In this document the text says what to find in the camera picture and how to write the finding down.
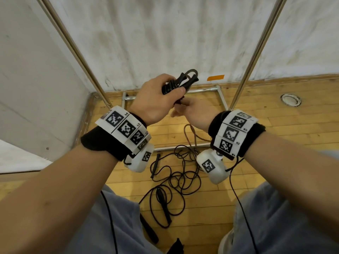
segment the wrist tracker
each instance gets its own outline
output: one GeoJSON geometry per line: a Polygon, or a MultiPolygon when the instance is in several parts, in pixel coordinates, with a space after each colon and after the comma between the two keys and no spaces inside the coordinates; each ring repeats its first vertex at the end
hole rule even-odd
{"type": "Polygon", "coordinates": [[[150,141],[145,122],[120,106],[114,106],[95,122],[99,127],[81,137],[84,147],[108,151],[122,161],[137,155],[150,141]]]}
{"type": "Polygon", "coordinates": [[[209,128],[212,137],[210,147],[230,160],[236,156],[243,157],[250,145],[265,131],[265,126],[257,122],[257,118],[241,110],[218,114],[209,128]]]}

